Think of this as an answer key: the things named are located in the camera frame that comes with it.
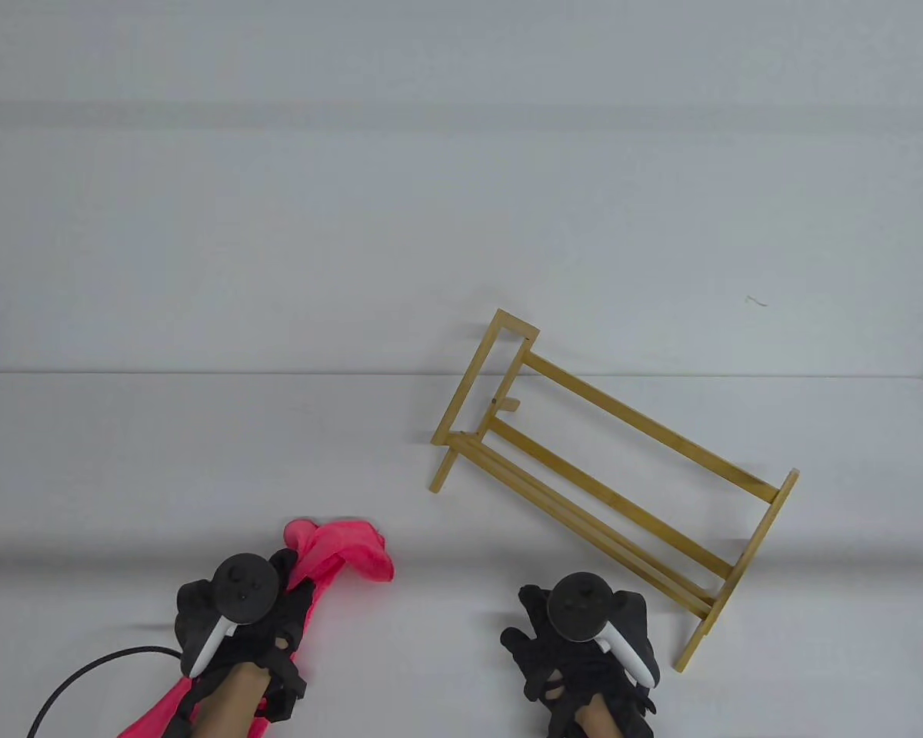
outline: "white controller handle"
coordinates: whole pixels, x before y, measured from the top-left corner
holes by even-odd
[[[598,643],[602,653],[612,651],[612,655],[622,664],[622,668],[626,670],[627,674],[636,680],[638,685],[646,686],[648,689],[656,686],[656,681],[652,678],[647,665],[643,663],[643,660],[627,640],[622,637],[622,633],[619,633],[611,623],[605,623],[605,628],[602,628],[598,635],[595,636],[595,642]]]
[[[230,619],[225,617],[225,615],[219,615],[218,621],[215,623],[215,628],[212,628],[211,633],[208,634],[208,639],[205,641],[202,650],[198,652],[198,658],[195,658],[195,663],[192,664],[192,670],[188,672],[188,677],[194,679],[202,671],[205,671],[205,668],[208,666],[208,662],[212,661],[212,657],[215,656],[215,651],[218,650],[218,645],[222,643],[223,637],[229,637],[236,632],[236,626],[238,623],[233,623]]]

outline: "controller grip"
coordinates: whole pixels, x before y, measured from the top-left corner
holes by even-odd
[[[647,689],[656,686],[656,679],[640,658],[640,654],[636,653],[622,633],[619,633],[611,623],[605,624],[605,628],[602,628],[595,636],[595,642],[605,653],[611,650],[615,659],[622,664],[622,668],[636,680],[638,685],[645,686]]]

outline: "black cable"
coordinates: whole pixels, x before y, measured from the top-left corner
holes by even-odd
[[[78,669],[77,672],[72,674],[68,679],[65,679],[64,682],[61,682],[58,685],[58,689],[51,693],[51,696],[42,704],[41,709],[37,711],[37,716],[34,717],[34,723],[32,723],[32,728],[28,731],[28,738],[34,738],[37,735],[37,729],[41,725],[41,720],[44,719],[44,716],[48,713],[48,710],[51,709],[52,704],[55,703],[55,700],[60,698],[63,692],[72,685],[72,682],[75,682],[83,674],[87,674],[92,669],[96,667],[102,667],[104,663],[109,663],[110,661],[115,661],[117,658],[130,657],[134,653],[167,653],[170,657],[175,657],[180,660],[181,654],[179,651],[174,649],[169,649],[164,646],[134,646],[132,649],[120,649],[114,650],[113,653],[107,653],[105,657],[99,657],[96,661],[89,661],[88,664],[85,664],[84,667]]]

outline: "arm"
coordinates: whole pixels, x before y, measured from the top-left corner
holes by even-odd
[[[588,734],[588,738],[623,738],[602,695],[595,695],[591,704],[585,704],[578,710],[575,721]]]
[[[254,663],[236,664],[202,702],[192,738],[246,738],[270,682],[267,669]]]

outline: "black glove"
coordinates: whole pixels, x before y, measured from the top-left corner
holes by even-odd
[[[188,718],[195,704],[215,692],[236,664],[252,662],[271,672],[271,682],[257,716],[271,723],[288,720],[296,700],[304,698],[306,684],[291,659],[304,636],[304,622],[311,609],[315,584],[304,580],[294,590],[286,591],[290,573],[297,565],[297,553],[289,548],[276,552],[269,563],[278,574],[278,596],[274,605],[263,618],[250,625],[237,626],[234,635],[222,640],[208,666],[194,679],[191,691],[181,701],[164,738],[190,734]],[[198,642],[204,643],[218,619],[212,582],[199,580],[184,584],[178,590],[177,602],[174,633],[184,650],[182,673],[187,676],[198,653]],[[285,640],[284,647],[276,644],[278,639]]]
[[[536,638],[517,628],[503,630],[500,641],[526,679],[524,694],[531,702],[540,700],[551,711],[548,738],[584,738],[575,723],[575,713],[595,695],[605,698],[609,713],[625,738],[652,738],[644,716],[655,713],[649,691],[630,681],[611,653],[603,653],[594,640],[574,643],[558,635],[547,617],[550,590],[528,584],[520,589],[520,602],[529,615]],[[554,671],[561,678],[549,681]],[[564,688],[556,699],[545,695]]]

